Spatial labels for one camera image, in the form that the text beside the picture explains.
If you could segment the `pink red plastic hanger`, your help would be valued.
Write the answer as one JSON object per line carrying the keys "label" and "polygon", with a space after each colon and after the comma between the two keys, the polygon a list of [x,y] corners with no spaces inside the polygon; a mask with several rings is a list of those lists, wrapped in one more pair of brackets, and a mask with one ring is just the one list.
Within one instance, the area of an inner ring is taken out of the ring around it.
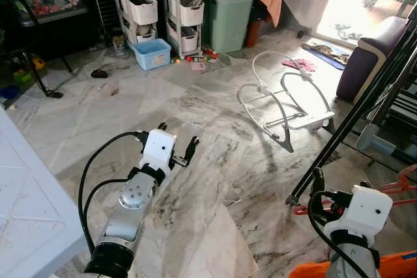
{"label": "pink red plastic hanger", "polygon": [[[378,191],[388,194],[395,195],[399,193],[405,193],[406,191],[417,191],[417,182],[414,179],[408,177],[409,174],[414,174],[417,171],[417,164],[409,165],[404,170],[399,171],[397,182],[392,182],[385,184],[378,189]],[[394,201],[393,206],[402,206],[402,204],[417,203],[417,198],[408,199],[408,200],[398,200]],[[303,204],[295,206],[294,214],[295,215],[307,215],[308,208]]]}

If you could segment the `orange shirt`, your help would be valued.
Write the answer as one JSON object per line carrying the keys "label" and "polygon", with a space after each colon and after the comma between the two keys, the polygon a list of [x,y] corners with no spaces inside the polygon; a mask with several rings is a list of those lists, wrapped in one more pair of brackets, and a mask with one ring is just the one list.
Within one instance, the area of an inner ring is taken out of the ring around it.
{"label": "orange shirt", "polygon": [[[396,253],[381,257],[379,274],[382,278],[417,278],[417,257],[403,260]],[[288,278],[325,278],[326,270],[330,267],[328,261],[319,263],[303,263],[289,273]]]}

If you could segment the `black curved stand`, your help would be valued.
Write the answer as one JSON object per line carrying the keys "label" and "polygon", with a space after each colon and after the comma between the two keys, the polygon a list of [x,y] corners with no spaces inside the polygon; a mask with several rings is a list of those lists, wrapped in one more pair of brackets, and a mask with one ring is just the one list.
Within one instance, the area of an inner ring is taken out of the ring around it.
{"label": "black curved stand", "polygon": [[[23,10],[26,13],[26,16],[29,17],[30,22],[33,23],[33,26],[39,27],[40,22],[38,20],[38,16],[33,12],[32,7],[25,0],[11,0],[13,8],[18,8],[18,4],[23,7]],[[48,98],[56,98],[60,99],[65,94],[59,92],[56,89],[51,89],[47,87],[45,82],[42,80],[42,76],[40,74],[40,70],[38,69],[38,65],[35,62],[35,55],[29,51],[32,45],[18,45],[14,49],[10,49],[7,51],[6,54],[10,60],[14,58],[18,58],[20,64],[24,67],[24,69],[29,70],[29,72],[33,75],[34,81],[38,85],[39,89],[42,93],[45,94]]]}

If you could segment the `green laundry basket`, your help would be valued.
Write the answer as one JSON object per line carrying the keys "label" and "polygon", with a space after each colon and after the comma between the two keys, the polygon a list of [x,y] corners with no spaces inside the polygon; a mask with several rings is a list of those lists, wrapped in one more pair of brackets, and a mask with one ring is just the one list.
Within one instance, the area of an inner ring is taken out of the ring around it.
{"label": "green laundry basket", "polygon": [[203,46],[216,53],[240,51],[253,0],[205,0]]}

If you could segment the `blue door mat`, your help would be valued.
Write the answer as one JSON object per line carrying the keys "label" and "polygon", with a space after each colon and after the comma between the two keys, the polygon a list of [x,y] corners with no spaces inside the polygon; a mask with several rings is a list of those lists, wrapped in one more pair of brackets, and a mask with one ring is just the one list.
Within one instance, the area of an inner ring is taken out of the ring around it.
{"label": "blue door mat", "polygon": [[351,57],[348,53],[337,51],[329,45],[302,43],[302,48],[338,70],[344,70]]}

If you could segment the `black clothes drying rack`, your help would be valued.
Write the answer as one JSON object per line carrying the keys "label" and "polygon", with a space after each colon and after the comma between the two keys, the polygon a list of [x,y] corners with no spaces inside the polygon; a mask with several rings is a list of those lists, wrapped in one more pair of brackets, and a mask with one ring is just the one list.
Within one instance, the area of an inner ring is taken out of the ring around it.
{"label": "black clothes drying rack", "polygon": [[406,28],[404,36],[399,40],[388,60],[384,62],[377,76],[372,79],[362,96],[359,96],[355,103],[351,103],[351,110],[343,117],[336,132],[331,135],[313,164],[307,168],[294,189],[290,191],[284,201],[287,206],[300,206],[304,192],[311,188],[313,168],[324,165],[338,145],[342,144],[349,132],[354,129],[357,122],[367,114],[373,114],[373,118],[367,125],[376,124],[379,115],[388,112],[391,102],[401,91],[403,79],[408,78],[413,72],[417,54],[417,7],[413,7],[406,16],[401,18],[412,20],[412,25]]}

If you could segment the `white plastic folding table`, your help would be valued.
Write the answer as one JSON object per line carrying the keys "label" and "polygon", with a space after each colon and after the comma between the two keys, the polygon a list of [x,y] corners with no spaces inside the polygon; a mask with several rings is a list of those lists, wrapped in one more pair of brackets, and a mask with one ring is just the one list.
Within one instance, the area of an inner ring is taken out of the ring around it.
{"label": "white plastic folding table", "polygon": [[86,248],[74,201],[0,108],[0,278],[47,278]]}

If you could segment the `white baby bouncer frame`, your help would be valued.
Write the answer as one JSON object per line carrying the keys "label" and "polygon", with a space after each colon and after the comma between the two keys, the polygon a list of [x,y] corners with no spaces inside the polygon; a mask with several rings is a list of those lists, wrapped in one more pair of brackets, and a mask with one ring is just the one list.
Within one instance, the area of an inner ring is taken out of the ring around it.
{"label": "white baby bouncer frame", "polygon": [[[294,58],[280,51],[259,52],[251,61],[251,70],[256,82],[241,85],[236,94],[238,102],[254,126],[257,126],[269,139],[275,141],[290,153],[295,152],[290,137],[292,130],[305,129],[312,133],[324,129],[330,134],[334,134],[336,132],[336,112],[333,111],[330,100],[313,80],[312,72],[304,72],[294,68],[284,70],[279,81],[280,88],[277,90],[272,89],[268,82],[261,78],[258,74],[256,62],[263,55],[271,54],[279,55],[286,60],[294,60]],[[316,109],[312,113],[304,109],[303,105],[292,95],[290,88],[287,87],[286,79],[289,76],[297,76],[301,81],[309,84],[318,94],[319,99],[322,100],[323,108]],[[254,106],[254,102],[262,99],[272,100],[279,108],[281,117],[269,121],[259,121],[258,117],[250,111],[250,108]]]}

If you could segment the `light blue plastic bin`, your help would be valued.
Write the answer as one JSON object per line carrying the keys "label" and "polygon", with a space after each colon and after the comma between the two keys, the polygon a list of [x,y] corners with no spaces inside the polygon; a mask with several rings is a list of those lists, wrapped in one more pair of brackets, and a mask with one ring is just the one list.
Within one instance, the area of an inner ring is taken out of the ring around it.
{"label": "light blue plastic bin", "polygon": [[171,63],[171,46],[157,38],[133,45],[137,63],[143,70],[152,70]]}

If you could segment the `glass jar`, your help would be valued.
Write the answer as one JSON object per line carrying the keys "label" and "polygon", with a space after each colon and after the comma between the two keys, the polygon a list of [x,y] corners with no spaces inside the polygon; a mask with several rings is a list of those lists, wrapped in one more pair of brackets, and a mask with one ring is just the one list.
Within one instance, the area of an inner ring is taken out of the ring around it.
{"label": "glass jar", "polygon": [[127,38],[125,37],[125,33],[121,27],[113,28],[111,40],[114,54],[116,54],[117,57],[119,57],[119,55],[124,55],[127,51],[128,45]]}

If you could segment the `pink floor cloth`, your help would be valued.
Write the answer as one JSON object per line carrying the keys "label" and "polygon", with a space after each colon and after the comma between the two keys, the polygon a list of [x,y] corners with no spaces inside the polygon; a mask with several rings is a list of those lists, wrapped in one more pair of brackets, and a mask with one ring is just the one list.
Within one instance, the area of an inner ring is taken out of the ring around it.
{"label": "pink floor cloth", "polygon": [[292,59],[281,62],[284,66],[294,68],[296,70],[303,70],[304,72],[316,72],[317,67],[313,61],[306,59]]}

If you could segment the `dark purple sofa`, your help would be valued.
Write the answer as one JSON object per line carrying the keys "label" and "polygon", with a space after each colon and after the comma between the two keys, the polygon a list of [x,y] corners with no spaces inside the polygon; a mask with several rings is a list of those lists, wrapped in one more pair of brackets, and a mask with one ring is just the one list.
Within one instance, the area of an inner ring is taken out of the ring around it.
{"label": "dark purple sofa", "polygon": [[382,20],[369,34],[363,35],[343,69],[336,90],[337,98],[355,103],[377,76],[410,25],[410,19],[391,16]]}

